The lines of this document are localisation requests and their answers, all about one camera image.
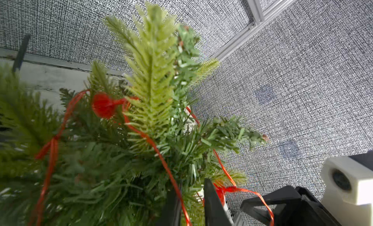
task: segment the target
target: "circular hole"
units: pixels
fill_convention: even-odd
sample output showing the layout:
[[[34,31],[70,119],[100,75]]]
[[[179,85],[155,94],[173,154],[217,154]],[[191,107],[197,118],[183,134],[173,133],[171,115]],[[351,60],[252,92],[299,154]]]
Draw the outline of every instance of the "circular hole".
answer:
[[[335,184],[339,188],[341,188],[344,191],[351,191],[351,189],[352,189],[351,183],[348,180],[348,178],[346,177],[346,175],[343,174],[343,172],[341,172],[338,169],[335,169],[332,172],[332,177],[333,177],[333,180],[334,180]]]

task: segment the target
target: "black bracket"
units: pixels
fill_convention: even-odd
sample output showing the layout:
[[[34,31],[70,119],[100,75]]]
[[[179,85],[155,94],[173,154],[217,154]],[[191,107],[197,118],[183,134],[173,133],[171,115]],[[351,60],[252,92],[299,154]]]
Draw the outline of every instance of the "black bracket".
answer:
[[[21,69],[21,65],[22,65],[23,59],[24,59],[26,51],[27,51],[27,45],[28,45],[28,42],[30,40],[30,37],[31,37],[31,35],[27,34],[23,38],[21,47],[19,48],[16,59],[14,60],[14,63],[13,63],[12,72],[16,72],[16,70]]]
[[[205,226],[232,226],[210,179],[205,179],[203,190],[205,196]]]
[[[167,193],[166,203],[156,226],[180,226],[181,203],[174,189]]]
[[[324,206],[303,187],[284,186],[263,196],[268,205],[276,204],[273,210],[277,226],[340,226]],[[269,225],[268,211],[255,206],[263,206],[258,198],[246,199],[241,204],[241,210],[265,225]]]

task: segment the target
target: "red ribbon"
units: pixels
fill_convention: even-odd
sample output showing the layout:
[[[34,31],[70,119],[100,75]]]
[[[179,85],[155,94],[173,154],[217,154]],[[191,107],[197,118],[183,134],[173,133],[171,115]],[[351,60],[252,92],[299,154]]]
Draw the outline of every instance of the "red ribbon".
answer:
[[[190,115],[194,118],[195,122],[197,122],[197,124],[199,125],[200,121],[197,119],[197,117],[194,115],[194,113],[192,113],[192,110],[190,110],[189,107],[185,107],[185,108],[190,113]]]
[[[128,101],[125,101],[125,104],[122,105],[122,109],[123,109],[123,112],[127,111],[128,108],[130,106],[130,103]],[[175,192],[176,192],[176,195],[178,196],[179,200],[180,200],[180,203],[181,203],[181,209],[183,210],[183,213],[184,213],[184,217],[185,217],[185,221],[186,221],[186,225],[187,226],[191,226],[192,223],[190,222],[190,218],[189,218],[189,215],[188,215],[188,212],[187,212],[187,209],[184,205],[184,201],[183,201],[183,198],[181,196],[181,193],[180,193],[180,190],[179,190],[179,187],[178,187],[178,184],[177,182],[175,181],[172,173],[171,173],[171,170],[170,168],[168,167],[165,159],[163,158],[162,154],[159,152],[155,142],[149,137],[149,135],[143,133],[142,131],[139,131],[137,130],[135,127],[133,127],[132,125],[129,125],[130,123],[130,120],[128,118],[128,116],[126,116],[125,114],[123,114],[124,116],[124,121],[127,123],[127,126],[129,129],[133,130],[134,132],[138,133],[141,137],[143,137],[144,139],[146,139],[146,141],[148,142],[148,144],[150,144],[154,151],[158,154],[158,157],[159,159],[161,160],[162,162],[162,165],[163,167],[165,168],[167,174],[168,174],[168,177],[170,177],[170,180],[171,180],[171,183],[173,185],[173,188],[175,189]]]
[[[98,117],[111,118],[115,113],[115,107],[123,104],[125,99],[113,100],[105,93],[97,93],[93,97],[92,109]]]
[[[262,203],[264,204],[264,206],[267,208],[267,210],[268,210],[268,212],[269,212],[269,214],[271,216],[271,222],[270,222],[269,225],[270,226],[274,226],[274,224],[275,224],[275,221],[274,221],[275,216],[274,216],[271,208],[267,205],[267,203],[265,202],[265,200],[263,199],[263,197],[259,193],[254,192],[254,191],[250,191],[248,189],[237,188],[235,186],[228,186],[228,187],[224,187],[223,186],[223,187],[219,187],[216,184],[214,184],[214,185],[215,185],[215,188],[216,188],[216,193],[219,196],[219,199],[220,199],[222,205],[225,204],[224,195],[225,195],[226,192],[234,193],[234,192],[241,191],[241,192],[250,192],[252,194],[257,195],[260,198],[260,200],[262,201]]]
[[[38,216],[37,225],[41,225],[41,221],[43,219],[43,209],[44,209],[44,199],[47,194],[49,185],[50,185],[50,179],[52,178],[52,173],[54,170],[54,166],[57,162],[58,157],[58,140],[61,138],[61,135],[63,133],[63,130],[66,128],[66,123],[70,116],[73,113],[73,110],[76,106],[76,104],[79,102],[79,100],[88,92],[89,90],[83,90],[80,93],[78,93],[74,98],[71,99],[68,106],[66,107],[65,116],[63,118],[63,122],[61,124],[61,128],[56,136],[54,136],[46,145],[43,146],[43,148],[39,151],[39,153],[35,156],[36,159],[43,159],[44,156],[50,151],[49,153],[49,165],[48,165],[48,171],[47,176],[44,179],[43,188],[41,190],[38,203],[35,207],[35,212]],[[35,220],[35,214],[32,214],[31,220],[29,222],[29,225],[32,225]]]

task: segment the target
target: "light green pine branch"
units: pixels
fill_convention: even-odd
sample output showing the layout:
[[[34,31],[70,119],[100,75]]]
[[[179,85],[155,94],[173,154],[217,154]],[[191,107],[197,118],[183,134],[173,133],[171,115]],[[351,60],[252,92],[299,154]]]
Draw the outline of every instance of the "light green pine branch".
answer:
[[[193,81],[192,85],[198,85],[201,81],[210,75],[219,66],[219,61],[217,59],[208,60],[198,68],[196,79]]]
[[[127,115],[156,139],[167,129],[174,98],[170,81],[175,55],[167,51],[176,42],[175,17],[158,5],[147,4],[147,15],[140,8],[138,11],[143,20],[141,23],[134,18],[139,36],[117,18],[106,17],[105,24],[131,57],[126,57],[134,70],[133,76],[126,77],[128,90],[139,100],[129,99],[134,108]]]

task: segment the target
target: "white 3d-printed part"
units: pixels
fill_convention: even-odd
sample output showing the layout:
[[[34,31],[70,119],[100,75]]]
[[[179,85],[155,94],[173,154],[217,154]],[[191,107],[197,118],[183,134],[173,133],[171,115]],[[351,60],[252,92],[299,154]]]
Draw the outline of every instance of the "white 3d-printed part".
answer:
[[[342,190],[333,180],[335,170],[349,180],[351,190]],[[373,226],[373,171],[348,156],[325,161],[321,176],[326,184],[321,200],[342,226]]]

